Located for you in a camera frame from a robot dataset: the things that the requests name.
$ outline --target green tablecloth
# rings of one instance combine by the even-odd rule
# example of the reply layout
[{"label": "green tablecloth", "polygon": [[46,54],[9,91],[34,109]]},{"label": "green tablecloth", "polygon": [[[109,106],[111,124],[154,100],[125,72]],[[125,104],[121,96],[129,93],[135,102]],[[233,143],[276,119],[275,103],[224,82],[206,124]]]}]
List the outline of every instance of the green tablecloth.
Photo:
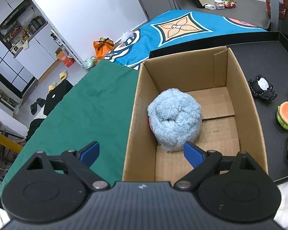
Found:
[{"label": "green tablecloth", "polygon": [[60,155],[92,141],[100,143],[100,155],[91,170],[111,185],[121,180],[137,78],[138,71],[101,60],[36,130],[6,174],[0,196],[4,186],[37,150]]}]

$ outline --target black tray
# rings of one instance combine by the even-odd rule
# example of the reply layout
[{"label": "black tray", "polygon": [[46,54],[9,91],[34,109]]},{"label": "black tray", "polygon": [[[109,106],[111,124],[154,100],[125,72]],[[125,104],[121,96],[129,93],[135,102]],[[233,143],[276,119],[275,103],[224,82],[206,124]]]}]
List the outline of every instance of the black tray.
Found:
[{"label": "black tray", "polygon": [[269,176],[276,184],[284,183],[288,181],[288,130],[276,119],[277,106],[288,101],[288,40],[282,33],[254,32],[204,38],[154,50],[149,58],[220,46],[232,49],[247,80],[262,74],[278,94],[270,102],[254,101],[266,144]]}]

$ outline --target orange gift bag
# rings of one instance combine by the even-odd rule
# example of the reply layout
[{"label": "orange gift bag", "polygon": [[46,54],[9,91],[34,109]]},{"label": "orange gift bag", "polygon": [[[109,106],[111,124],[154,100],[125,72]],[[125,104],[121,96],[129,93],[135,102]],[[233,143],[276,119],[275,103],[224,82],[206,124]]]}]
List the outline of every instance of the orange gift bag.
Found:
[{"label": "orange gift bag", "polygon": [[106,53],[114,49],[114,42],[109,38],[100,38],[99,41],[94,41],[93,45],[99,60],[101,60]]}]

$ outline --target blue gripper pad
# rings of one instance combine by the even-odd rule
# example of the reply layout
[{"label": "blue gripper pad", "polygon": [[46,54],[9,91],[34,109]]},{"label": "blue gripper pad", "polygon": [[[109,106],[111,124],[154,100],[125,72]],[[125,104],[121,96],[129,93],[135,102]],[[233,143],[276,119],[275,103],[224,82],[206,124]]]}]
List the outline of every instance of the blue gripper pad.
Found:
[{"label": "blue gripper pad", "polygon": [[206,159],[206,152],[190,141],[183,145],[183,154],[193,168],[196,168]]},{"label": "blue gripper pad", "polygon": [[99,143],[94,141],[88,144],[86,147],[77,152],[77,157],[80,162],[85,164],[85,166],[91,167],[99,157]]}]

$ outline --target black ribbon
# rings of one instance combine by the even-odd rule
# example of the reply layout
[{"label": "black ribbon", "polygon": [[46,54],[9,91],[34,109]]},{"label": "black ribbon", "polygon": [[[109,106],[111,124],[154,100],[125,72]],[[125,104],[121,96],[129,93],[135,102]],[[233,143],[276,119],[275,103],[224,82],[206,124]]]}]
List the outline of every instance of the black ribbon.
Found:
[{"label": "black ribbon", "polygon": [[101,43],[100,47],[97,49],[97,51],[99,51],[101,49],[101,47],[104,45],[104,44],[108,44],[110,45],[111,47],[114,47],[114,44],[110,43],[110,42],[107,42],[107,40],[109,40],[109,38],[103,40],[103,41],[99,41],[99,43]]}]

